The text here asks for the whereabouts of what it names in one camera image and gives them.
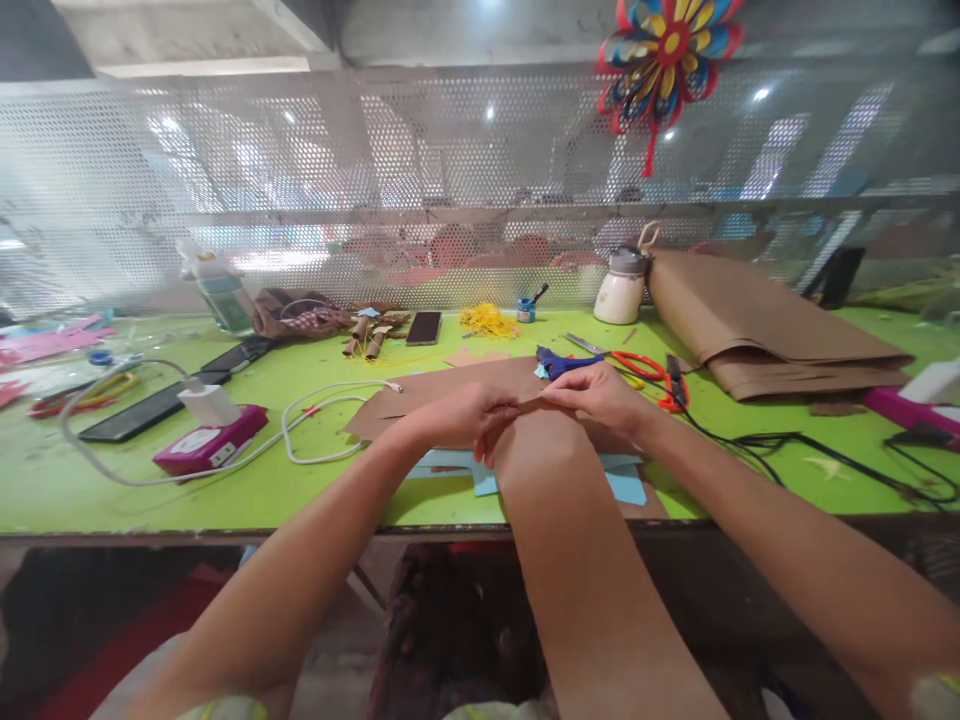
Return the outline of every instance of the finger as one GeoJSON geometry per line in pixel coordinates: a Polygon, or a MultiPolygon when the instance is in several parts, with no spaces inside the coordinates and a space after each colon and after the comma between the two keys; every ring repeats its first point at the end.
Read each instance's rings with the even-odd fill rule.
{"type": "Polygon", "coordinates": [[[487,438],[484,435],[481,435],[479,438],[473,441],[473,461],[478,463],[483,462],[486,454],[487,438]]]}
{"type": "Polygon", "coordinates": [[[484,409],[489,410],[495,408],[497,405],[507,405],[511,407],[516,407],[520,404],[520,398],[516,396],[515,393],[506,390],[505,388],[488,386],[485,388],[486,394],[484,395],[484,409]]]}
{"type": "Polygon", "coordinates": [[[577,368],[576,370],[565,372],[547,387],[557,390],[586,390],[592,387],[597,377],[596,368],[599,365],[600,363],[595,363],[585,368],[577,368]]]}
{"type": "Polygon", "coordinates": [[[497,441],[500,439],[500,436],[503,435],[506,427],[506,425],[500,425],[483,437],[483,464],[490,470],[493,470],[493,449],[497,446],[497,441]]]}
{"type": "Polygon", "coordinates": [[[507,426],[516,420],[519,414],[516,408],[501,408],[500,412],[496,414],[491,413],[484,418],[482,423],[484,431],[481,436],[483,442],[483,464],[488,468],[493,468],[493,449],[497,446],[500,436],[503,435],[503,431],[507,429],[507,426]]]}
{"type": "Polygon", "coordinates": [[[558,390],[551,385],[544,388],[540,395],[547,402],[574,410],[586,410],[586,406],[589,404],[589,398],[586,397],[587,393],[581,390],[558,390]]]}
{"type": "Polygon", "coordinates": [[[480,432],[486,434],[495,427],[513,422],[519,414],[519,410],[509,405],[498,405],[491,408],[480,421],[480,432]]]}

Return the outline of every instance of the light blue paper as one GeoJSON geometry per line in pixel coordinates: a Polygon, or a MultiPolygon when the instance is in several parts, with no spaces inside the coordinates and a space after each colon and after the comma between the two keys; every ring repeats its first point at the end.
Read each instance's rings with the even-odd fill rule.
{"type": "Polygon", "coordinates": [[[637,477],[636,464],[609,468],[606,473],[607,482],[610,483],[610,489],[617,500],[631,505],[647,504],[647,491],[637,477]]]}
{"type": "MultiPolygon", "coordinates": [[[[647,493],[643,489],[640,478],[637,477],[637,464],[642,462],[639,456],[603,453],[600,455],[600,462],[603,464],[607,482],[613,490],[613,496],[617,500],[633,505],[647,504],[647,493]]],[[[477,497],[499,492],[496,473],[484,465],[474,463],[473,491],[477,497]]]]}
{"type": "Polygon", "coordinates": [[[639,455],[614,455],[612,453],[600,453],[600,464],[605,470],[620,467],[621,465],[640,465],[643,460],[639,455]]]}
{"type": "Polygon", "coordinates": [[[417,460],[416,465],[437,467],[438,465],[456,465],[470,468],[474,466],[472,450],[428,450],[427,454],[417,460]]]}
{"type": "Polygon", "coordinates": [[[499,492],[497,487],[497,476],[486,465],[474,465],[473,468],[473,492],[477,497],[484,495],[493,495],[499,492]]]}
{"type": "Polygon", "coordinates": [[[441,472],[433,472],[427,466],[415,467],[408,474],[407,480],[422,480],[424,478],[434,478],[434,477],[470,477],[470,468],[461,468],[458,467],[454,470],[443,470],[441,472]]]}

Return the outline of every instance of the table leg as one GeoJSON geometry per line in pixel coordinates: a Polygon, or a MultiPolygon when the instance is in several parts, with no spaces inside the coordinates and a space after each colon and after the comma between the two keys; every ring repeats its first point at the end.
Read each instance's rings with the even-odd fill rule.
{"type": "Polygon", "coordinates": [[[381,620],[387,616],[386,601],[359,564],[354,565],[353,570],[347,575],[347,585],[357,594],[363,604],[373,611],[374,615],[381,620]]]}

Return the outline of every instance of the jar lid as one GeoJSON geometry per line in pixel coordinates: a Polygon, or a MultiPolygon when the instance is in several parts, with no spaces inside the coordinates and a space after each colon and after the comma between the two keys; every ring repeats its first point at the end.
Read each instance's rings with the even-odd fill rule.
{"type": "Polygon", "coordinates": [[[647,269],[647,255],[633,245],[621,245],[610,256],[610,270],[624,275],[639,275],[647,269]]]}

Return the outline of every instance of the blue cup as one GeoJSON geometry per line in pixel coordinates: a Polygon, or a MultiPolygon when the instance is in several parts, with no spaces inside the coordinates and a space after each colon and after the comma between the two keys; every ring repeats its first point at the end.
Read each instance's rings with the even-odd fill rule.
{"type": "Polygon", "coordinates": [[[534,322],[537,319],[537,304],[530,298],[517,300],[517,322],[534,322]]]}

